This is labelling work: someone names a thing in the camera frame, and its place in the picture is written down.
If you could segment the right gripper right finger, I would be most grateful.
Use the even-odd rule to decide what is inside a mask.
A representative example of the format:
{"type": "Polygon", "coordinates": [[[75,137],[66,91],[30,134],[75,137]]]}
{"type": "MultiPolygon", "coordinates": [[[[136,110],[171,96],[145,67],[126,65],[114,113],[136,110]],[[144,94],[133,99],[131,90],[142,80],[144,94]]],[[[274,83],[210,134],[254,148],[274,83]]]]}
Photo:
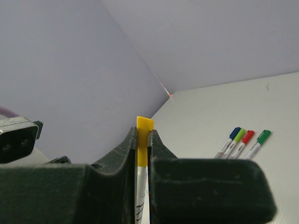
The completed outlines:
{"type": "Polygon", "coordinates": [[[180,159],[148,135],[152,224],[265,224],[277,207],[262,169],[249,160],[180,159]]]}

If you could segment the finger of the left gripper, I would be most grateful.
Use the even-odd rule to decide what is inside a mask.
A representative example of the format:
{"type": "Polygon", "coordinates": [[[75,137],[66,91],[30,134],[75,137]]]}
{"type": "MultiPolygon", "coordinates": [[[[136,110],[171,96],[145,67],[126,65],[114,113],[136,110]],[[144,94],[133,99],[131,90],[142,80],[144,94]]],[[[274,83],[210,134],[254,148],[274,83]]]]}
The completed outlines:
{"type": "Polygon", "coordinates": [[[70,159],[67,156],[62,156],[47,162],[47,164],[52,164],[52,163],[59,163],[59,164],[70,163],[70,159]]]}

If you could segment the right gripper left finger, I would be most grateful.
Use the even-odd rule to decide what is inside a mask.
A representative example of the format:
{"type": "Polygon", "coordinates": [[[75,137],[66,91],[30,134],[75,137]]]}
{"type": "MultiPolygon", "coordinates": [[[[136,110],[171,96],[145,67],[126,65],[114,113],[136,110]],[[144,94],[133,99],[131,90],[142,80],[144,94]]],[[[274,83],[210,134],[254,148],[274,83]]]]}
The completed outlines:
{"type": "Polygon", "coordinates": [[[133,224],[137,129],[93,164],[0,167],[3,224],[133,224]]]}

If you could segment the yellow-end white pen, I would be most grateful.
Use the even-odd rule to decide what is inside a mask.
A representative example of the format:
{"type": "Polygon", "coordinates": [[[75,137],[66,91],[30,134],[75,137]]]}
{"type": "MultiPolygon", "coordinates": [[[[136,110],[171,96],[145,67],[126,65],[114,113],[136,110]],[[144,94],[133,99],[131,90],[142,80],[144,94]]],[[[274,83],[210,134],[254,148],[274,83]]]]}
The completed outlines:
{"type": "Polygon", "coordinates": [[[147,183],[147,168],[138,166],[137,171],[137,189],[136,189],[136,224],[142,222],[142,214],[144,208],[144,201],[146,196],[146,183],[147,183]]]}

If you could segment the blue-end white pen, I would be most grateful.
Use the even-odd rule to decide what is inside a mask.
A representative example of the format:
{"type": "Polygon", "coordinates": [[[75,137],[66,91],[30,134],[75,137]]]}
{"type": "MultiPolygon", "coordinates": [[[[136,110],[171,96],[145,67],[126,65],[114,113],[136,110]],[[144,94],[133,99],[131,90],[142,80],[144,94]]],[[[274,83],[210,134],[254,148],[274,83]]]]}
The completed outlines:
{"type": "Polygon", "coordinates": [[[222,147],[222,149],[215,155],[214,159],[220,159],[223,156],[223,154],[226,152],[226,150],[228,149],[228,147],[230,146],[230,144],[232,143],[232,141],[233,140],[231,140],[230,138],[228,138],[227,142],[222,147]]]}

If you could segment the yellow pen cap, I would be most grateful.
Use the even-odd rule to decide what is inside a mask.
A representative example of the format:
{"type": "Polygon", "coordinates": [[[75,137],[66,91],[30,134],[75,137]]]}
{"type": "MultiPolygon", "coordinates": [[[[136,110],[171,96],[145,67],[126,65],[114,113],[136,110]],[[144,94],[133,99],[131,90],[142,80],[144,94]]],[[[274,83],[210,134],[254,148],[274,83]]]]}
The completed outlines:
{"type": "Polygon", "coordinates": [[[137,165],[139,167],[147,167],[148,165],[148,135],[154,129],[154,120],[137,116],[137,165]]]}

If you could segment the orange-end white pen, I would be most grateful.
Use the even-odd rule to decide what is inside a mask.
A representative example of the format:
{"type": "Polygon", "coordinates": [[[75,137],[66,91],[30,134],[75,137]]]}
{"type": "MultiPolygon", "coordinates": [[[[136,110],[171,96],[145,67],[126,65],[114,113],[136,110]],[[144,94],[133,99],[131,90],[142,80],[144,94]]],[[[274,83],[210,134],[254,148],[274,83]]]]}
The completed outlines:
{"type": "Polygon", "coordinates": [[[226,152],[223,154],[222,158],[227,159],[231,155],[231,153],[233,152],[233,150],[237,144],[238,144],[238,142],[232,141],[232,143],[230,144],[230,146],[228,147],[226,152]]]}

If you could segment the blue pen cap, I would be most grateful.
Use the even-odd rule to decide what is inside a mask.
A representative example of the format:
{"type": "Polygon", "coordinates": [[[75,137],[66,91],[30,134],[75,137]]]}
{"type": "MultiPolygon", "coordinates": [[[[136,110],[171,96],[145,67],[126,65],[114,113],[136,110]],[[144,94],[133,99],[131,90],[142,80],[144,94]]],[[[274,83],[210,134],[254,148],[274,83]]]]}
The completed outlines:
{"type": "Polygon", "coordinates": [[[233,140],[233,139],[236,137],[236,135],[239,133],[240,130],[241,130],[240,127],[236,127],[236,128],[232,131],[232,133],[229,135],[229,138],[230,138],[231,140],[233,140]]]}

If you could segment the light green pen cap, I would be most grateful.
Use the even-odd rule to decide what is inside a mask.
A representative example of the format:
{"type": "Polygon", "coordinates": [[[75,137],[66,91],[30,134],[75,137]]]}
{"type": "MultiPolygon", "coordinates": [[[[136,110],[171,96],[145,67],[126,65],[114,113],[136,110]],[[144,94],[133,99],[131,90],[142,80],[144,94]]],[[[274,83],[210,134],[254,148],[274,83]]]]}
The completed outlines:
{"type": "Polygon", "coordinates": [[[243,136],[245,135],[246,130],[245,129],[240,129],[240,131],[238,132],[238,134],[235,136],[235,138],[233,139],[233,141],[235,142],[240,142],[240,140],[243,138],[243,136]]]}

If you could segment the green-end white pen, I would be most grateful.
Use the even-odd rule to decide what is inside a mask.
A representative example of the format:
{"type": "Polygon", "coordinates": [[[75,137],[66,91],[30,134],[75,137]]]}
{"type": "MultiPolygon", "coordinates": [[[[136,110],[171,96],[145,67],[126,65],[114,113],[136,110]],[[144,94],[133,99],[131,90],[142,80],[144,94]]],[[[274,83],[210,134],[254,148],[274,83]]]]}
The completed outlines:
{"type": "Polygon", "coordinates": [[[245,160],[251,160],[260,147],[261,147],[261,145],[256,142],[253,145],[253,147],[248,151],[248,153],[245,155],[244,159],[245,160]]]}

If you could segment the red-end white pen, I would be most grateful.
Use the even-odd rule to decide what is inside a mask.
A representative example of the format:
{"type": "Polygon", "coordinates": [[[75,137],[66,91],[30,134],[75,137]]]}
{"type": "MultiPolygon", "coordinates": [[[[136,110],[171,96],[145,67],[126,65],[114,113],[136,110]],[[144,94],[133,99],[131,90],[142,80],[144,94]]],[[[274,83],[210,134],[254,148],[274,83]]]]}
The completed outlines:
{"type": "Polygon", "coordinates": [[[234,151],[234,153],[229,157],[229,159],[237,159],[242,152],[242,150],[245,148],[245,144],[241,143],[239,144],[238,148],[234,151]]]}

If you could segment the red pen cap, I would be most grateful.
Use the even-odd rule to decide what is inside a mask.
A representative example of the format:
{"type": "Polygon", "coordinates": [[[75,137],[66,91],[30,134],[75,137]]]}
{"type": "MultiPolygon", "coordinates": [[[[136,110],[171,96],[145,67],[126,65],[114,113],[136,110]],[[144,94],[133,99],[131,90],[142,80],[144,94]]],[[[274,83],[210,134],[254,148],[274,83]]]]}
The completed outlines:
{"type": "Polygon", "coordinates": [[[245,133],[244,137],[242,138],[241,143],[247,145],[247,143],[251,140],[251,138],[254,136],[254,134],[255,134],[255,131],[248,130],[245,133]]]}

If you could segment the dark green pen cap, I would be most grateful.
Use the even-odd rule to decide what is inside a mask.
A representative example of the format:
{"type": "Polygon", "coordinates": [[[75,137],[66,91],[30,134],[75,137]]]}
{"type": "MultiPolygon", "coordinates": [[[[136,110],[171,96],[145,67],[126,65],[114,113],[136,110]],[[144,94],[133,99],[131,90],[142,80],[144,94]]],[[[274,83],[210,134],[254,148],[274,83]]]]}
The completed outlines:
{"type": "Polygon", "coordinates": [[[263,130],[259,137],[257,138],[256,142],[259,143],[260,145],[263,145],[264,142],[270,137],[271,131],[270,130],[263,130]]]}

